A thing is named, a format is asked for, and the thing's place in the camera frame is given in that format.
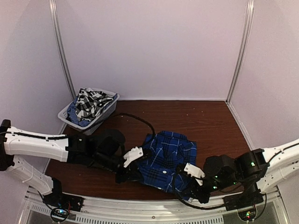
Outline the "blue plaid long sleeve shirt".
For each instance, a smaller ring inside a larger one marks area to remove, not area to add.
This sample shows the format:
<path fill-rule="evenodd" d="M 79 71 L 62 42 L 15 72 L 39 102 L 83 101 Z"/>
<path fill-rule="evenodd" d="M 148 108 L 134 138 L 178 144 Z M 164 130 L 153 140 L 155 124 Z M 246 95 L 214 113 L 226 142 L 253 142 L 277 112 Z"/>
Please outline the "blue plaid long sleeve shirt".
<path fill-rule="evenodd" d="M 176 175 L 178 165 L 196 164 L 197 143 L 188 140 L 180 133 L 161 131 L 155 136 L 147 134 L 142 145 L 151 156 L 137 162 L 142 175 L 139 181 L 144 185 L 157 188 L 163 192 L 173 193 L 172 180 L 175 177 L 175 190 L 180 193 L 187 188 L 191 179 L 183 174 Z"/>

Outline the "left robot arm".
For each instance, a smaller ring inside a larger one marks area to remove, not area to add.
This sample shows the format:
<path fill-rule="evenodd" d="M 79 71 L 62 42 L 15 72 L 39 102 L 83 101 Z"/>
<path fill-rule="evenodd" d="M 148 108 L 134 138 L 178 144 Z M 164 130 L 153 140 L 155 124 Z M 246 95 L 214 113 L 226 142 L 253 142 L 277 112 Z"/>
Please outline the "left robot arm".
<path fill-rule="evenodd" d="M 142 147 L 125 150 L 125 137 L 116 129 L 100 135 L 47 135 L 27 132 L 11 126 L 5 119 L 0 125 L 0 169 L 34 187 L 50 205 L 63 207 L 70 196 L 63 193 L 61 182 L 39 172 L 21 155 L 49 158 L 87 167 L 99 165 L 116 174 L 116 182 L 129 179 L 138 171 L 130 165 L 144 156 Z"/>

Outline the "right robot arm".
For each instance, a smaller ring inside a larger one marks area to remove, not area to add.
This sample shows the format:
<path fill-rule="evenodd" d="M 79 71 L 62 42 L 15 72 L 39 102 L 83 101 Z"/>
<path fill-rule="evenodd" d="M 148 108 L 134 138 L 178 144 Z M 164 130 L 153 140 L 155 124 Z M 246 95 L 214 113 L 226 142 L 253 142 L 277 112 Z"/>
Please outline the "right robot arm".
<path fill-rule="evenodd" d="M 259 148 L 237 158 L 227 155 L 206 158 L 204 167 L 187 165 L 191 197 L 207 203 L 213 192 L 242 186 L 239 196 L 227 197 L 226 205 L 240 202 L 251 205 L 272 187 L 296 170 L 299 162 L 299 141 L 294 140 L 276 147 Z"/>

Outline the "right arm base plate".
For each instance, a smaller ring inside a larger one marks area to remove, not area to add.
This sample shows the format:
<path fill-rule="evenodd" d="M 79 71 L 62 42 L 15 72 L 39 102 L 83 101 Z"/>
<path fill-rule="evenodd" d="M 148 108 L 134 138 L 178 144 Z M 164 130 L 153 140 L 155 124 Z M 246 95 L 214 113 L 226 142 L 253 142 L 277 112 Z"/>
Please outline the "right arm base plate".
<path fill-rule="evenodd" d="M 263 194 L 246 195 L 241 194 L 226 196 L 223 198 L 226 211 L 238 210 L 263 202 Z"/>

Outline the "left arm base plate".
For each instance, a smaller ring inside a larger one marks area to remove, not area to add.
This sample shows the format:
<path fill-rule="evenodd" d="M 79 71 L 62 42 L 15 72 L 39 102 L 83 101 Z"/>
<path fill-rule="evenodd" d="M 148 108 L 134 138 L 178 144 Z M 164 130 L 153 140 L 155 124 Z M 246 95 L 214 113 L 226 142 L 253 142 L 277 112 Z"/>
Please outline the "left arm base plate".
<path fill-rule="evenodd" d="M 66 210 L 80 212 L 84 199 L 80 196 L 73 196 L 64 193 L 51 193 L 43 196 L 43 202 L 53 207 L 60 207 Z"/>

